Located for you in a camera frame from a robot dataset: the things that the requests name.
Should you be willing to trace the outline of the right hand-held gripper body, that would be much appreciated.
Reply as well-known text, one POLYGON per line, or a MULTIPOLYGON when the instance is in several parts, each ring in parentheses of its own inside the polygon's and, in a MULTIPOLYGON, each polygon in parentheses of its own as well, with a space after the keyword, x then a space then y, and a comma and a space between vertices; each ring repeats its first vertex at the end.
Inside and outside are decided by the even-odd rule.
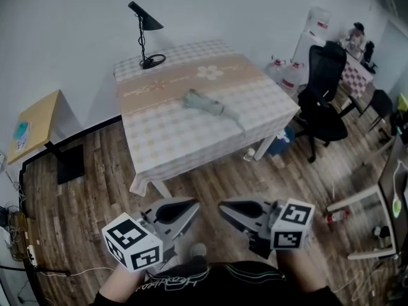
POLYGON ((266 224, 258 233, 249 233, 249 250, 265 259, 272 251, 292 251, 303 247, 312 224, 315 206, 288 199, 272 205, 266 224))

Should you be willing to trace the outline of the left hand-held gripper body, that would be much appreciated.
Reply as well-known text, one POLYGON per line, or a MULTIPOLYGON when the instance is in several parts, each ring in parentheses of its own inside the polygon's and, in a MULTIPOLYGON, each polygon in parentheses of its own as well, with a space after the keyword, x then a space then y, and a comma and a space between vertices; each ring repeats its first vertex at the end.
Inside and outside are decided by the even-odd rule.
POLYGON ((124 212, 102 229, 109 253, 130 272, 161 268, 177 255, 164 233, 167 225, 154 222, 152 205, 133 215, 124 212))

